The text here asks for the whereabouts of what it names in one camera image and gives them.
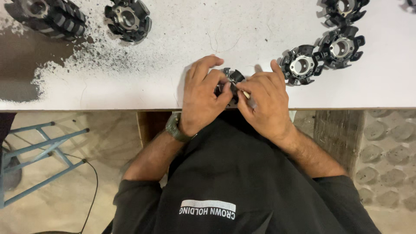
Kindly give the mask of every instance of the electric cord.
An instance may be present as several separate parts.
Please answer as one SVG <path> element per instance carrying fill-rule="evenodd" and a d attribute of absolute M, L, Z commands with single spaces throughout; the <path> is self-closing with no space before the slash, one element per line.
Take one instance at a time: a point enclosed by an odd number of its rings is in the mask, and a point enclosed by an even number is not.
<path fill-rule="evenodd" d="M 65 155 L 70 156 L 70 157 L 74 157 L 74 158 L 78 158 L 78 159 L 81 159 L 81 160 L 85 160 L 85 162 L 88 163 L 88 165 L 90 165 L 93 168 L 93 170 L 95 172 L 95 177 L 97 179 L 97 185 L 95 187 L 94 198 L 92 199 L 91 206 L 89 207 L 89 211 L 88 211 L 88 214 L 87 214 L 87 218 L 85 219 L 84 225 L 82 226 L 82 229 L 79 232 L 79 234 L 82 234 L 82 232 L 84 231 L 85 225 L 87 224 L 87 221 L 88 221 L 88 218 L 89 218 L 89 214 L 91 213 L 92 205 L 94 205 L 95 197 L 97 195 L 97 190 L 98 190 L 98 174 L 97 174 L 97 171 L 95 170 L 94 166 L 92 166 L 91 163 L 89 161 L 87 161 L 86 159 L 82 159 L 80 157 L 76 157 L 76 156 L 69 155 L 69 154 L 65 154 Z"/>
<path fill-rule="evenodd" d="M 10 145 L 10 144 L 9 144 L 6 140 L 4 140 L 4 141 L 5 141 L 5 143 L 8 145 L 8 147 L 10 148 L 10 150 L 12 150 L 11 145 Z M 88 211 L 88 214 L 87 214 L 87 218 L 85 219 L 85 222 L 84 222 L 84 225 L 82 226 L 81 231 L 77 233 L 77 234 L 82 234 L 82 233 L 83 233 L 83 231 L 84 231 L 85 225 L 87 224 L 87 221 L 88 221 L 88 218 L 89 218 L 89 214 L 91 213 L 92 206 L 94 205 L 95 197 L 97 196 L 97 190 L 98 190 L 98 174 L 97 174 L 97 170 L 94 168 L 94 166 L 92 166 L 92 165 L 91 165 L 91 163 L 90 163 L 90 162 L 88 162 L 86 159 L 83 159 L 83 158 L 80 158 L 80 157 L 77 157 L 77 156 L 74 156 L 74 155 L 70 155 L 70 154 L 65 154 L 65 153 L 64 153 L 64 155 L 66 155 L 66 156 L 70 156 L 70 157 L 74 157 L 74 158 L 78 158 L 78 159 L 83 160 L 83 161 L 85 161 L 86 163 L 88 163 L 88 165 L 90 165 L 90 166 L 92 167 L 92 169 L 94 170 L 94 172 L 95 172 L 95 177 L 96 177 L 96 179 L 97 179 L 97 185 L 96 185 L 96 187 L 95 187 L 94 197 L 93 197 L 93 199 L 92 199 L 91 206 L 89 207 L 89 211 Z"/>

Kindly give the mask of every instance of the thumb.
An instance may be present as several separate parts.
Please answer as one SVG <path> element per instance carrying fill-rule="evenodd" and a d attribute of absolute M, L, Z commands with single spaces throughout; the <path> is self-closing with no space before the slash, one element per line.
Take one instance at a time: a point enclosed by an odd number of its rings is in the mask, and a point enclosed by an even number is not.
<path fill-rule="evenodd" d="M 276 59 L 273 59 L 273 60 L 270 62 L 270 67 L 272 68 L 272 71 L 273 71 L 273 72 L 275 72 L 275 73 L 281 73 L 281 72 L 282 72 L 282 69 L 281 69 L 281 68 L 280 68 L 280 66 L 277 64 Z"/>
<path fill-rule="evenodd" d="M 227 107 L 228 103 L 233 98 L 233 93 L 231 92 L 231 83 L 227 82 L 223 87 L 223 93 L 217 97 L 217 104 L 220 106 Z"/>
<path fill-rule="evenodd" d="M 244 93 L 239 90 L 238 91 L 238 109 L 240 110 L 241 114 L 244 116 L 245 120 L 249 120 L 254 117 L 253 108 L 248 105 L 248 100 L 245 97 Z"/>

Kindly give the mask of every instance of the black t-shirt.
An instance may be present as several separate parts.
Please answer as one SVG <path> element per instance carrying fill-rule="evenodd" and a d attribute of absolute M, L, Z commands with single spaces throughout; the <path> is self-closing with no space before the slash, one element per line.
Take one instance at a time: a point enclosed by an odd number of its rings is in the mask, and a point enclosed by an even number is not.
<path fill-rule="evenodd" d="M 380 233 L 346 176 L 311 179 L 247 125 L 217 118 L 167 185 L 122 181 L 113 233 Z"/>

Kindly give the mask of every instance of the watch strap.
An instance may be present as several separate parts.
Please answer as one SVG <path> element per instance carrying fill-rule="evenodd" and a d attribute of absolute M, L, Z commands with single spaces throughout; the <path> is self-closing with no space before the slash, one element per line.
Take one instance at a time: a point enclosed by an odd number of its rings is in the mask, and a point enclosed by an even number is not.
<path fill-rule="evenodd" d="M 181 119 L 181 113 L 180 112 L 174 112 L 169 117 L 168 122 L 166 123 L 166 131 L 173 136 L 176 140 L 180 142 L 188 142 L 192 140 L 196 135 L 194 136 L 188 136 L 181 132 L 178 128 L 179 120 Z"/>

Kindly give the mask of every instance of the shirt sleeve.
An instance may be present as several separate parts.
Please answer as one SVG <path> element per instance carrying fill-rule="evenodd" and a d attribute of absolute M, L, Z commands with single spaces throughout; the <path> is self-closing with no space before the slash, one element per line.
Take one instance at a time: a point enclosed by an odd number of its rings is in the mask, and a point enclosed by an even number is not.
<path fill-rule="evenodd" d="M 113 201 L 113 234 L 151 233 L 161 193 L 158 182 L 123 180 Z"/>
<path fill-rule="evenodd" d="M 320 187 L 319 194 L 348 233 L 380 234 L 371 220 L 352 180 L 347 176 L 313 179 Z"/>

